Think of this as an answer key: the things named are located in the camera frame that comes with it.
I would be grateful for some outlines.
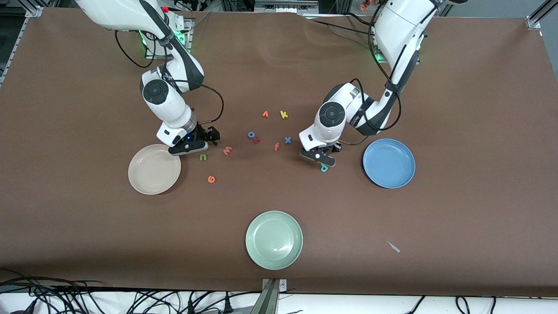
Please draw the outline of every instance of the brown cloth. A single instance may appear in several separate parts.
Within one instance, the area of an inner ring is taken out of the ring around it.
[[[192,54],[225,98],[222,140],[207,161],[181,157],[171,190],[145,196],[127,178],[132,156],[158,143],[144,69],[81,10],[45,9],[0,89],[0,266],[121,287],[248,291],[287,278],[294,292],[555,296],[558,82],[542,38],[522,19],[435,18],[427,30],[400,122],[322,173],[299,155],[298,133],[336,84],[358,77],[379,98],[386,80],[365,35],[289,13],[211,13]],[[147,64],[138,35],[119,35]],[[219,112],[211,91],[184,98],[202,121]],[[403,188],[363,171],[381,137],[415,156]],[[362,137],[347,126],[342,138]],[[304,233],[298,260],[275,272],[244,244],[270,210]]]

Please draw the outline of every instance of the green plate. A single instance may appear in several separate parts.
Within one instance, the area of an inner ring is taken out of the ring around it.
[[[246,232],[246,250],[259,266],[279,270],[288,267],[302,250],[302,230],[288,213],[269,211],[256,217]]]

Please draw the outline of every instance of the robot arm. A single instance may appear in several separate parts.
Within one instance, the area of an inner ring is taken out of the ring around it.
[[[173,155],[183,155],[215,145],[219,132],[204,130],[181,93],[199,88],[204,80],[200,63],[187,51],[169,26],[157,0],[76,0],[95,23],[112,30],[141,31],[151,34],[173,57],[156,69],[143,73],[139,89],[153,113],[163,122],[157,138],[170,147]]]
[[[111,30],[149,32],[168,49],[173,59],[166,64],[166,73],[163,66],[156,73],[146,72],[142,76],[144,84],[156,74],[159,78],[192,82],[171,82],[179,93],[200,87],[204,71],[169,27],[169,18],[157,0],[77,0],[76,3],[93,22]]]
[[[325,97],[314,124],[299,133],[304,147],[302,156],[333,166],[335,160],[328,154],[340,149],[336,142],[345,122],[366,136],[376,135],[386,126],[397,95],[415,68],[424,30],[442,3],[443,0],[389,1],[374,25],[374,40],[392,68],[391,83],[386,83],[379,100],[351,83],[335,86]]]

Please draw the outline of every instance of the white floor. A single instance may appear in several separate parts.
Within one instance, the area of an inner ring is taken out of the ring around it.
[[[93,296],[101,309],[106,314],[124,314],[130,308],[134,297],[134,292],[95,292]],[[181,292],[180,296],[172,295],[166,299],[169,303],[178,307],[179,297],[182,305],[187,303],[189,292]],[[201,311],[207,305],[220,300],[224,297],[224,292],[210,294],[196,308]],[[85,303],[91,314],[100,314],[95,305],[84,297]],[[235,309],[249,308],[254,305],[258,294],[246,294],[244,296],[233,297],[230,299],[231,305]],[[288,314],[301,311],[301,314],[406,314],[413,309],[420,297],[414,296],[347,296],[347,295],[325,295],[325,294],[282,294],[280,296],[278,314]],[[27,293],[8,293],[0,295],[0,314],[9,314],[25,308],[34,298]],[[471,314],[488,314],[492,305],[491,298],[466,298]],[[60,310],[64,307],[58,300],[52,299],[54,306]],[[143,312],[152,301],[145,302],[142,306],[134,310],[134,313]],[[218,305],[223,309],[223,302]],[[35,314],[47,314],[44,304],[37,303]],[[154,307],[149,313],[168,314],[166,306]],[[455,305],[454,297],[426,297],[420,304],[416,314],[460,314]],[[524,299],[524,298],[498,298],[494,314],[557,314],[558,300],[556,299]]]

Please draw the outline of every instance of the beige plate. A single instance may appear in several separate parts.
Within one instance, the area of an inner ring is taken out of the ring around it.
[[[169,147],[153,144],[143,148],[132,158],[128,167],[128,179],[136,191],[159,194],[175,184],[180,175],[180,158],[172,156]]]

